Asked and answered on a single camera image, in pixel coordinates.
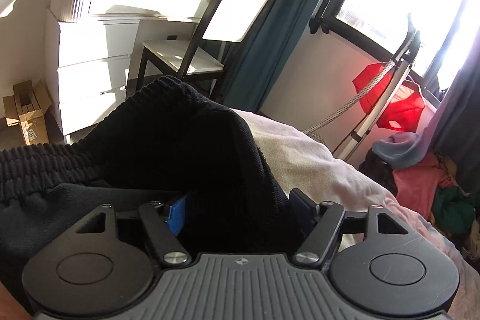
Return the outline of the red bag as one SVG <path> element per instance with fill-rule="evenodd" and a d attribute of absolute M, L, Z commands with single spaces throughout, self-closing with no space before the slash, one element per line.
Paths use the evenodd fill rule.
<path fill-rule="evenodd" d="M 384 67 L 380 63 L 369 64 L 352 80 L 355 90 L 359 93 L 383 69 Z M 363 112 L 370 113 L 391 78 L 391 74 L 384 76 L 360 99 Z M 424 109 L 425 101 L 420 86 L 406 79 L 397 89 L 376 124 L 379 128 L 396 132 L 416 132 Z"/>

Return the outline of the light blue cloth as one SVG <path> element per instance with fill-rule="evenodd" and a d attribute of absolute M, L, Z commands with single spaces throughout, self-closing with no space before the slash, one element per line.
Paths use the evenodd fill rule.
<path fill-rule="evenodd" d="M 444 110 L 445 105 L 441 105 L 421 132 L 396 132 L 388 138 L 374 141 L 373 153 L 394 170 L 416 165 L 432 146 Z"/>

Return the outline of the white back chair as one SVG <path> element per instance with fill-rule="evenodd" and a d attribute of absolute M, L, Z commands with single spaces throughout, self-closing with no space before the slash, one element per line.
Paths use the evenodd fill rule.
<path fill-rule="evenodd" d="M 216 95 L 224 74 L 222 57 L 228 42 L 241 42 L 268 0 L 211 0 L 190 40 L 148 40 L 143 51 L 135 89 L 144 85 L 150 63 L 164 76 L 184 82 L 212 80 Z"/>

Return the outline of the pink cloth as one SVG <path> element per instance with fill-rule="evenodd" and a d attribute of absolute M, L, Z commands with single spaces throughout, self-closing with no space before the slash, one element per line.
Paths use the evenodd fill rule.
<path fill-rule="evenodd" d="M 416 165 L 393 171 L 397 202 L 427 219 L 437 189 L 456 186 L 456 173 L 453 160 L 428 152 Z"/>

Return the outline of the pastel bed sheet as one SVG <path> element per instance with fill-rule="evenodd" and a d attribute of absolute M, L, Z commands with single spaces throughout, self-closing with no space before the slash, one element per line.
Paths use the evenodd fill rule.
<path fill-rule="evenodd" d="M 431 223 L 400 205 L 382 185 L 333 157 L 326 146 L 296 128 L 248 111 L 236 113 L 246 121 L 285 193 L 298 188 L 315 202 L 337 202 L 349 211 L 366 211 L 372 204 L 387 207 L 456 264 L 460 285 L 448 315 L 452 319 L 479 318 L 479 273 Z"/>

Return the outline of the right teal curtain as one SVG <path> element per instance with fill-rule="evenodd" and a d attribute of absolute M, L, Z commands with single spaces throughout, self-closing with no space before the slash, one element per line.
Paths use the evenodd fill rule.
<path fill-rule="evenodd" d="M 439 108 L 432 149 L 456 163 L 456 181 L 468 193 L 479 192 L 479 41 L 473 43 Z"/>

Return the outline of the white vanity dresser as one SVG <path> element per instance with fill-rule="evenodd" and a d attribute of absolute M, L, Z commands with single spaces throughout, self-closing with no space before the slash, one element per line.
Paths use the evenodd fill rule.
<path fill-rule="evenodd" d="M 143 41 L 186 40 L 210 0 L 50 0 L 44 77 L 66 143 L 126 99 Z"/>

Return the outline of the cardboard box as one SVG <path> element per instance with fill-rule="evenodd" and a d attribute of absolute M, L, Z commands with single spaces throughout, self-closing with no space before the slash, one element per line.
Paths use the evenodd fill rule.
<path fill-rule="evenodd" d="M 45 83 L 31 80 L 13 86 L 13 94 L 2 98 L 7 126 L 19 125 L 26 145 L 49 142 L 45 114 L 52 101 Z"/>

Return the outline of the green garment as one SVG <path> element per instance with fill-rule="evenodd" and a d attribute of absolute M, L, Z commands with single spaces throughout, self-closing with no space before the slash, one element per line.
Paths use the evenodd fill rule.
<path fill-rule="evenodd" d="M 438 227 L 450 235 L 463 235 L 470 231 L 479 208 L 479 197 L 463 193 L 458 186 L 438 188 L 431 207 Z"/>

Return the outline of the black pants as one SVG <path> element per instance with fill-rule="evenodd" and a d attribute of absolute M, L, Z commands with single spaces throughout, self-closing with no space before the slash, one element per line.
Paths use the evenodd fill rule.
<path fill-rule="evenodd" d="M 199 253 L 293 254 L 304 240 L 246 121 L 173 77 L 132 95 L 73 145 L 1 153 L 1 284 L 23 307 L 27 261 L 98 205 L 185 200 Z"/>

